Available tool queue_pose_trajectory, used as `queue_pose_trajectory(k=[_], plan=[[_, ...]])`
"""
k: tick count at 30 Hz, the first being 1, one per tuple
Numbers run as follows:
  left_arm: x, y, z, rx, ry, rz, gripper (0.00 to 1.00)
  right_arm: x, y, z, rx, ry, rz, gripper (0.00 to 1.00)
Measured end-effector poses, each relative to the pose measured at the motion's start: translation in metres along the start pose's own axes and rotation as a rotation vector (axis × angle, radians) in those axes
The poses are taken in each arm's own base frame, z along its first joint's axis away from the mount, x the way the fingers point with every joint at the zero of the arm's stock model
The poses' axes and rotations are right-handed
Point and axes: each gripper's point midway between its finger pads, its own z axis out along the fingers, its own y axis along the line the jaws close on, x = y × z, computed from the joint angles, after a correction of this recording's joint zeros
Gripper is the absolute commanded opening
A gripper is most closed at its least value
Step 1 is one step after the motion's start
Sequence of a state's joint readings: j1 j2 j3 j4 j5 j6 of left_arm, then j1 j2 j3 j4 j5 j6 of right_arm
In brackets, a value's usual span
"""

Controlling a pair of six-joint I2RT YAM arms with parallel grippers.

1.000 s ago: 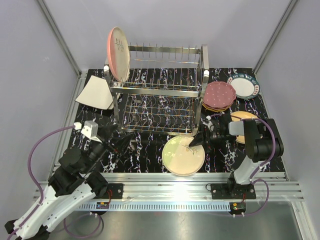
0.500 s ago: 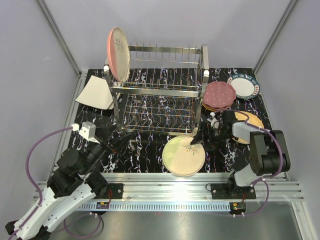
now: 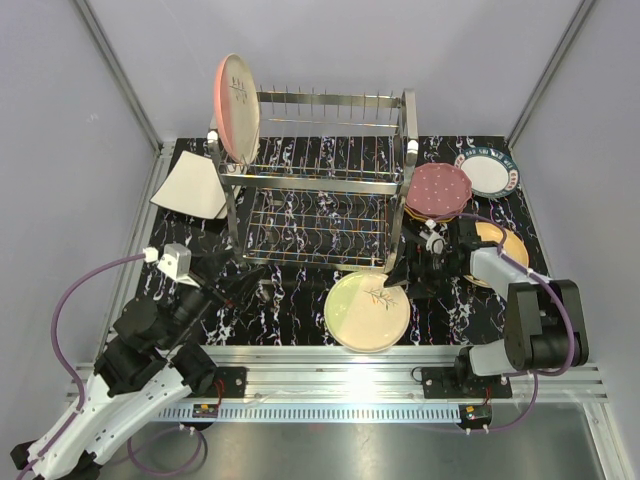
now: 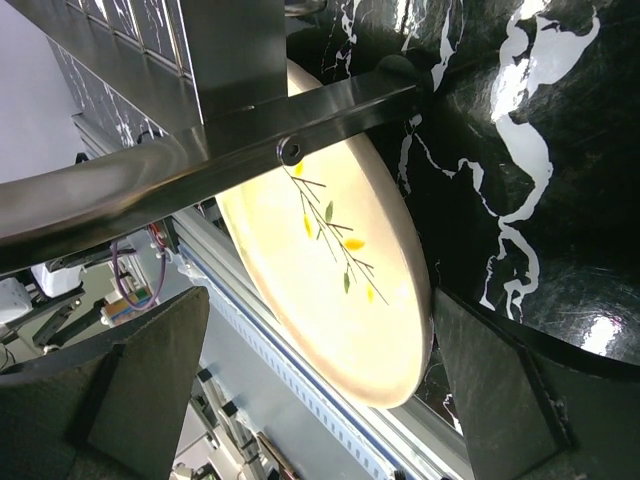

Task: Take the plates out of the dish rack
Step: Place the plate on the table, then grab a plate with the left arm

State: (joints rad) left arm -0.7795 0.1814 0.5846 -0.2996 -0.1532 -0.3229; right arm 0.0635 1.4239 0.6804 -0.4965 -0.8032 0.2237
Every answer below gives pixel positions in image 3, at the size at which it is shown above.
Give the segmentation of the pink round plate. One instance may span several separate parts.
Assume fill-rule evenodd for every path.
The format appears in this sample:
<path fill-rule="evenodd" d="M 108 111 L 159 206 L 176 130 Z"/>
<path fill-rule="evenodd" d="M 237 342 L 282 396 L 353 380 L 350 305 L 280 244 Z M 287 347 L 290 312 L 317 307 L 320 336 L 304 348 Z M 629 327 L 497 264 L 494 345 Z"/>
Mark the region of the pink round plate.
<path fill-rule="evenodd" d="M 213 102 L 226 152 L 240 165 L 251 164 L 259 149 L 260 102 L 251 69 L 238 54 L 229 54 L 219 63 Z"/>

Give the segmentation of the square black-rimmed plate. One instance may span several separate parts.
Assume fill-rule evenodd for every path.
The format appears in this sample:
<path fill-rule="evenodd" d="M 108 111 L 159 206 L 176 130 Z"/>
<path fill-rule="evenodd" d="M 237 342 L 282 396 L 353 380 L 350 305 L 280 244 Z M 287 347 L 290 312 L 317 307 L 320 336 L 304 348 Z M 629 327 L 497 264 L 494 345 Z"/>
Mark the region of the square black-rimmed plate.
<path fill-rule="evenodd" d="M 211 159 L 183 151 L 150 202 L 206 220 L 226 216 L 226 197 Z"/>

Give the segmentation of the beige tan round plate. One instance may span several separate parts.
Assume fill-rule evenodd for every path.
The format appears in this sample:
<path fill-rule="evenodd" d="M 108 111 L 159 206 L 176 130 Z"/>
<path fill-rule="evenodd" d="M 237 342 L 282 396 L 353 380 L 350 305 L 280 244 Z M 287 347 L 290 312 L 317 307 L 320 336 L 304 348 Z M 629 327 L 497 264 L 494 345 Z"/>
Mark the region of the beige tan round plate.
<path fill-rule="evenodd" d="M 476 233 L 484 242 L 498 243 L 502 239 L 501 230 L 493 224 L 477 221 Z M 512 231 L 507 231 L 507 239 L 503 245 L 506 254 L 519 264 L 529 266 L 529 254 L 524 242 Z M 477 279 L 473 275 L 464 275 L 464 278 L 474 285 L 483 288 L 489 288 L 490 285 L 482 280 Z"/>

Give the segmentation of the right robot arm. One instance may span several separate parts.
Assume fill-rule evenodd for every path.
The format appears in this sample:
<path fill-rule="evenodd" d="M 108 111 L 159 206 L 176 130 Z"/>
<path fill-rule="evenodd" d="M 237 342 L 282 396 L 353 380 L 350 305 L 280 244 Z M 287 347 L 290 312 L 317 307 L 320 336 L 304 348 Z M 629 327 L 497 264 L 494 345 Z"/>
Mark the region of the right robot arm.
<path fill-rule="evenodd" d="M 427 399 L 506 399 L 517 376 L 560 376 L 589 358 L 578 285 L 518 261 L 507 251 L 508 231 L 495 225 L 485 236 L 486 224 L 462 214 L 445 224 L 411 221 L 402 228 L 405 242 L 385 287 L 402 286 L 409 298 L 426 299 L 444 281 L 471 276 L 506 303 L 501 339 L 461 348 L 450 366 L 421 368 Z"/>

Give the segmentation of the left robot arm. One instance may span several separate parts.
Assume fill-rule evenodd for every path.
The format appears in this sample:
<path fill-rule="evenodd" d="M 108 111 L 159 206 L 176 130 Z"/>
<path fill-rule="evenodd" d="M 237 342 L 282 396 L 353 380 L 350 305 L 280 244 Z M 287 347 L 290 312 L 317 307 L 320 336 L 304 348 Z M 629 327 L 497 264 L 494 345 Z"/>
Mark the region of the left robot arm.
<path fill-rule="evenodd" d="M 96 479 L 122 444 L 173 403 L 189 397 L 238 398 L 244 393 L 246 368 L 217 365 L 193 332 L 208 310 L 246 305 L 262 278 L 260 267 L 227 274 L 233 257 L 230 250 L 193 257 L 187 247 L 170 244 L 162 251 L 146 247 L 99 267 L 104 272 L 143 261 L 155 265 L 180 290 L 170 305 L 144 296 L 130 300 L 87 379 L 80 378 L 61 352 L 61 311 L 54 311 L 52 347 L 78 396 L 46 434 L 12 449 L 10 456 L 21 476 Z"/>

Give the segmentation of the yellow dotted plate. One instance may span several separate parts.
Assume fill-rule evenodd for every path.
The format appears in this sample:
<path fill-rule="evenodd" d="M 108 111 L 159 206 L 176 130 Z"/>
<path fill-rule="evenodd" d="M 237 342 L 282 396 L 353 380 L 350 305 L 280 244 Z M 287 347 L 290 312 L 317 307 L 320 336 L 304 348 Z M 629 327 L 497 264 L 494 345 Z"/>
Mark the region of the yellow dotted plate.
<path fill-rule="evenodd" d="M 415 210 L 412 210 L 410 207 L 406 206 L 404 208 L 404 212 L 413 220 L 422 222 L 422 223 L 426 223 L 429 220 L 433 220 L 436 223 L 439 224 L 446 224 L 449 223 L 451 221 L 453 221 L 456 216 L 455 215 L 449 215 L 449 216 L 428 216 L 422 213 L 419 213 Z"/>

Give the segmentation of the pink dotted plate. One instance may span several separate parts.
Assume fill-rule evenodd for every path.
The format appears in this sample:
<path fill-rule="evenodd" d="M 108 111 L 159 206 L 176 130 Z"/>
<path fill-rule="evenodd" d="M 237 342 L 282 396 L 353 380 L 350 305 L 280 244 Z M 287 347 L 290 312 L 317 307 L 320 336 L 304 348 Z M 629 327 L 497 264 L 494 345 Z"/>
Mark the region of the pink dotted plate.
<path fill-rule="evenodd" d="M 427 163 L 413 173 L 406 206 L 428 216 L 443 216 L 463 210 L 471 197 L 471 181 L 462 170 L 447 163 Z"/>

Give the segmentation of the teal-rimmed lettered plate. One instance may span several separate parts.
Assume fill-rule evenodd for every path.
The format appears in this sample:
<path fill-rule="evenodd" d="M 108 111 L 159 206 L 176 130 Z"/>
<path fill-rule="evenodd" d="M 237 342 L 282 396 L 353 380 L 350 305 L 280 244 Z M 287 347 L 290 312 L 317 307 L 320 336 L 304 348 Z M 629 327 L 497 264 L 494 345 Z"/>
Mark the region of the teal-rimmed lettered plate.
<path fill-rule="evenodd" d="M 454 166 L 471 181 L 474 195 L 497 199 L 510 195 L 520 183 L 520 171 L 512 158 L 491 147 L 469 148 L 459 154 Z"/>

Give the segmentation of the cream round plate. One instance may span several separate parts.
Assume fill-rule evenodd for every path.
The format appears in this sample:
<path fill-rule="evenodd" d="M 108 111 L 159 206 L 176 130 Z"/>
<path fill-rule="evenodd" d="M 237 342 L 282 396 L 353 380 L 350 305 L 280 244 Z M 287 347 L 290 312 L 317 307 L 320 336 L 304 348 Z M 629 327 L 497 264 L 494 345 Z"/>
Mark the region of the cream round plate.
<path fill-rule="evenodd" d="M 384 286 L 387 278 L 379 272 L 354 272 L 329 290 L 324 319 L 340 345 L 359 353 L 377 353 L 403 337 L 411 317 L 410 302 L 401 286 Z"/>

